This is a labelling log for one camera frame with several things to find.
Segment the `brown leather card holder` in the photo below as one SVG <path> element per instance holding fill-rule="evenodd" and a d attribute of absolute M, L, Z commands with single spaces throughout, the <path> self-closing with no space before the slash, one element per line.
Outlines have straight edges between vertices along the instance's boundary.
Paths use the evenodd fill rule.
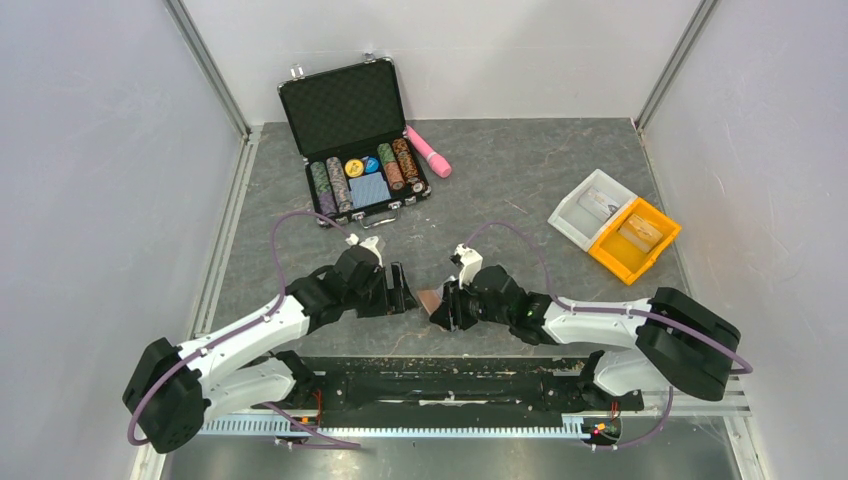
<path fill-rule="evenodd" d="M 427 315 L 435 313 L 443 302 L 440 290 L 419 290 L 416 295 Z"/>

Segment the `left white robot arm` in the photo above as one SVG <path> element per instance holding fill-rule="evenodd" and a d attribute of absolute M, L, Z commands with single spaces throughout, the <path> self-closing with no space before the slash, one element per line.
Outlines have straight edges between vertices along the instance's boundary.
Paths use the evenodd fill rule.
<path fill-rule="evenodd" d="M 326 265 L 286 286 L 255 312 L 199 339 L 150 343 L 122 395 L 131 414 L 127 439 L 172 452 L 207 423 L 260 404 L 302 407 L 313 397 L 315 373 L 292 350 L 301 339 L 352 311 L 359 318 L 413 309 L 401 263 Z"/>

